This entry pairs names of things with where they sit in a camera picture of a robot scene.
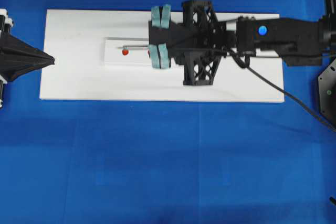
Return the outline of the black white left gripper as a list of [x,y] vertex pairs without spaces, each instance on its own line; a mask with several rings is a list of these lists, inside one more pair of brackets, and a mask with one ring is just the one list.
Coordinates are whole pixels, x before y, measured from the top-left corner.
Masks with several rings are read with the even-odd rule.
[[13,20],[8,17],[8,11],[1,9],[1,51],[8,54],[43,58],[51,61],[1,70],[1,108],[3,107],[4,87],[7,82],[13,82],[24,74],[55,64],[53,56],[10,35],[12,27]]

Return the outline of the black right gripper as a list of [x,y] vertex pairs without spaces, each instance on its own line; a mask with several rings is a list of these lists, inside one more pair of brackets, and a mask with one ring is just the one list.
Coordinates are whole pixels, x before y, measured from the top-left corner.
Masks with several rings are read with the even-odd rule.
[[185,86],[211,86],[222,57],[236,46],[235,33],[219,21],[211,1],[182,3],[183,23],[171,21],[171,6],[153,6],[149,55],[154,69],[168,69],[172,59],[184,66]]

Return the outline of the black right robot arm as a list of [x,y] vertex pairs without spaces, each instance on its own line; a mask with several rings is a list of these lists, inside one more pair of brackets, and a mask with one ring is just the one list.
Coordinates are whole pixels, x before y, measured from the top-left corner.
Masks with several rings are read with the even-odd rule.
[[217,18],[211,1],[185,1],[182,14],[176,23],[170,5],[151,9],[148,51],[155,69],[168,69],[172,63],[182,66],[186,86],[212,85],[225,57],[245,69],[258,50],[274,51],[288,66],[318,66],[324,52],[335,52],[334,13],[316,22],[240,16],[235,30]]

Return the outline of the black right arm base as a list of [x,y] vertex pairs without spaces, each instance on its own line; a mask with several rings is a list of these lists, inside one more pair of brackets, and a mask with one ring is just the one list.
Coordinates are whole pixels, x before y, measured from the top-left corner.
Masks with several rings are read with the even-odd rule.
[[320,113],[335,127],[335,60],[318,76],[318,89]]

